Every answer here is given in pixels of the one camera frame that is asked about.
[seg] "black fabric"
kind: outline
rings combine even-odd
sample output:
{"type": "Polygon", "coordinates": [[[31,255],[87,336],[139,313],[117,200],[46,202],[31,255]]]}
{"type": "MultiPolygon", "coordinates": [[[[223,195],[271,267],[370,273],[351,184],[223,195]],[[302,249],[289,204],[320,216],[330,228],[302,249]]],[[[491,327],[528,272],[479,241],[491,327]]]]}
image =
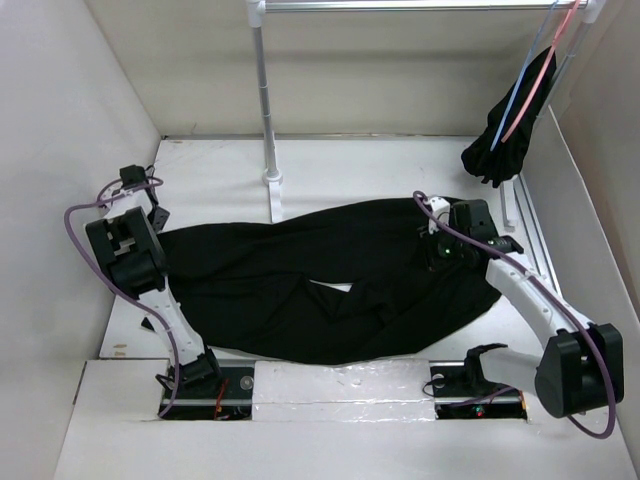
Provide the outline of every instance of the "black fabric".
{"type": "MultiPolygon", "coordinates": [[[[549,49],[545,50],[527,66],[518,93],[516,93],[513,106],[507,115],[507,121],[502,130],[501,137],[504,136],[510,128],[518,112],[520,112],[522,105],[524,105],[525,100],[529,96],[529,92],[531,92],[531,88],[540,73],[540,69],[544,64],[548,52],[549,49]]],[[[547,71],[542,77],[540,87],[533,96],[531,104],[522,117],[522,120],[505,143],[498,140],[496,148],[492,152],[491,144],[500,126],[502,115],[507,108],[515,84],[505,97],[500,100],[500,103],[493,107],[487,117],[487,128],[484,133],[462,152],[462,163],[467,172],[476,177],[483,177],[482,183],[489,183],[489,181],[491,181],[492,186],[497,188],[504,180],[509,180],[522,171],[524,157],[529,150],[533,124],[551,89],[551,79],[555,71],[556,57],[554,54],[547,71]]]]}
{"type": "Polygon", "coordinates": [[[429,272],[416,232],[425,224],[408,198],[159,238],[172,292],[207,344],[341,364],[417,352],[499,298],[484,272],[429,272]],[[345,293],[315,282],[353,287],[345,293]]]}

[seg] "metal rod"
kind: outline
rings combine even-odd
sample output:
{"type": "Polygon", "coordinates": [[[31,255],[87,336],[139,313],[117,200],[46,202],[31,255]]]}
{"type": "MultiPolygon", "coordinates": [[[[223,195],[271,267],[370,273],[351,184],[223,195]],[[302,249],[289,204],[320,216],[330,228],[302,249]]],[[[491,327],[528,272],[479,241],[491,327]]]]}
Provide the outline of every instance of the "metal rod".
{"type": "Polygon", "coordinates": [[[556,70],[556,73],[553,75],[553,78],[551,79],[551,89],[549,90],[547,99],[545,100],[544,104],[542,105],[542,108],[540,109],[538,118],[544,117],[545,113],[549,109],[548,108],[549,104],[551,103],[551,100],[553,100],[553,97],[557,93],[558,87],[562,83],[562,79],[564,78],[565,74],[567,73],[567,70],[569,69],[569,65],[571,65],[571,62],[573,61],[573,59],[576,58],[578,50],[580,49],[580,45],[582,45],[582,41],[587,36],[587,32],[591,29],[591,25],[593,25],[593,23],[581,22],[578,28],[576,29],[576,32],[573,34],[573,37],[571,37],[571,41],[569,42],[569,46],[567,47],[567,54],[562,59],[560,66],[558,67],[558,69],[556,70]]]}
{"type": "Polygon", "coordinates": [[[260,91],[260,109],[262,110],[262,128],[264,132],[264,158],[267,163],[266,177],[276,178],[280,175],[276,164],[276,142],[273,125],[271,124],[271,106],[269,105],[269,82],[264,58],[262,42],[262,27],[254,27],[253,45],[256,51],[256,66],[258,68],[258,88],[260,91]]]}
{"type": "MultiPolygon", "coordinates": [[[[547,10],[553,0],[362,0],[343,2],[266,2],[267,13],[312,12],[420,12],[449,10],[547,10]]],[[[560,0],[556,9],[568,9],[574,0],[560,0]]],[[[585,8],[589,0],[582,0],[585,8]]]]}

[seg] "black cloth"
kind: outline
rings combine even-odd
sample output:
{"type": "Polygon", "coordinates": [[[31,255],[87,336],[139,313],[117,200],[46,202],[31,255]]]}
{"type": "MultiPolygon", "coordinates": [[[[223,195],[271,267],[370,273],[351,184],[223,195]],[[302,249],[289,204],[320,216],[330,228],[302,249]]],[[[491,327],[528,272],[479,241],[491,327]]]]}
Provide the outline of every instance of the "black cloth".
{"type": "Polygon", "coordinates": [[[499,298],[482,271],[427,270],[426,223],[413,199],[390,199],[159,238],[171,290],[207,344],[335,365],[415,353],[499,298]]]}
{"type": "MultiPolygon", "coordinates": [[[[545,50],[527,66],[518,93],[516,93],[513,106],[507,115],[507,121],[504,124],[500,135],[501,137],[504,136],[511,127],[522,105],[524,105],[548,53],[549,49],[545,50]]],[[[505,143],[498,140],[493,152],[491,151],[491,144],[496,136],[502,115],[507,108],[515,84],[505,97],[500,100],[500,103],[491,109],[487,117],[487,128],[484,133],[462,152],[462,163],[467,172],[476,177],[483,177],[482,183],[489,183],[489,181],[491,181],[492,186],[497,188],[504,180],[509,180],[522,171],[524,157],[529,150],[533,125],[551,89],[551,79],[555,71],[556,56],[554,54],[547,71],[542,77],[540,87],[534,94],[522,120],[505,143]]]]}

